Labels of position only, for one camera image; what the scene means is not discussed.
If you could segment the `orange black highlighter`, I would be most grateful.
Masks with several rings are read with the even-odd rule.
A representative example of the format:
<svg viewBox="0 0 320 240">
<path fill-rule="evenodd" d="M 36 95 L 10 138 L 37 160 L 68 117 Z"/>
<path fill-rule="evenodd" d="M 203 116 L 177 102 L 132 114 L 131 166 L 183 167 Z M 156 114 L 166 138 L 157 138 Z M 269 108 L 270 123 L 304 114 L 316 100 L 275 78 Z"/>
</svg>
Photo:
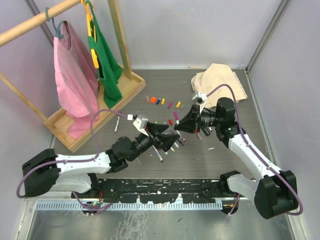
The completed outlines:
<svg viewBox="0 0 320 240">
<path fill-rule="evenodd" d="M 201 129 L 202 129 L 202 131 L 204 132 L 204 134 L 206 136 L 210 136 L 211 135 L 211 131 L 209 130 L 209 128 L 207 126 L 203 126 Z"/>
</svg>

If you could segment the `orange highlighter cap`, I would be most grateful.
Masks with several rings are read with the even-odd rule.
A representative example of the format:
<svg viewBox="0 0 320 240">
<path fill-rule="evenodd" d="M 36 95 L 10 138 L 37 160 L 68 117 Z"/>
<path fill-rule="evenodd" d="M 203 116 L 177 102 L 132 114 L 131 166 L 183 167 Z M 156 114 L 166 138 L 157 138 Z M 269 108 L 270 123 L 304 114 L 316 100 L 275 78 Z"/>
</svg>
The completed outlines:
<svg viewBox="0 0 320 240">
<path fill-rule="evenodd" d="M 152 97 L 152 98 L 150 99 L 150 102 L 154 104 L 154 103 L 156 102 L 156 100 L 157 100 L 157 99 L 156 99 L 155 97 Z"/>
</svg>

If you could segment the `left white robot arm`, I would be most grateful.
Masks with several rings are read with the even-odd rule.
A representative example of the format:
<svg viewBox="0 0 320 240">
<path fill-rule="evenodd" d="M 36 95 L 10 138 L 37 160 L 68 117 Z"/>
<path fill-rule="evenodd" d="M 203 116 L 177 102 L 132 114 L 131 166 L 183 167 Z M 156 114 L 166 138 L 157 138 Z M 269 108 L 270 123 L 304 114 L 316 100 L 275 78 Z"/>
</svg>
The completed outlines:
<svg viewBox="0 0 320 240">
<path fill-rule="evenodd" d="M 148 122 L 146 128 L 131 140 L 118 138 L 110 149 L 91 155 L 56 154 L 48 148 L 22 165 L 23 178 L 19 188 L 24 188 L 20 198 L 34 198 L 48 192 L 76 192 L 88 198 L 100 193 L 98 174 L 118 173 L 128 167 L 149 148 L 167 152 L 180 137 L 165 134 L 167 124 Z"/>
</svg>

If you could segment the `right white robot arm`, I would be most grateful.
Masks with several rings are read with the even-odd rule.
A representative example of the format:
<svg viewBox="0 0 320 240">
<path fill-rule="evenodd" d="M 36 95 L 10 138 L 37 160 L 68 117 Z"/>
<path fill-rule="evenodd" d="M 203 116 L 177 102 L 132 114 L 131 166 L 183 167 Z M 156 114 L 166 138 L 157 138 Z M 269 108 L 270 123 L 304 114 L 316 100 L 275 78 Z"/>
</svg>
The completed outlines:
<svg viewBox="0 0 320 240">
<path fill-rule="evenodd" d="M 221 174 L 220 193 L 246 197 L 264 219 L 289 214 L 299 207 L 296 176 L 290 170 L 281 170 L 261 153 L 236 121 L 236 112 L 234 101 L 228 97 L 218 99 L 215 111 L 201 110 L 194 104 L 174 129 L 193 134 L 214 127 L 218 140 L 242 160 L 254 177 L 249 179 L 237 170 Z"/>
</svg>

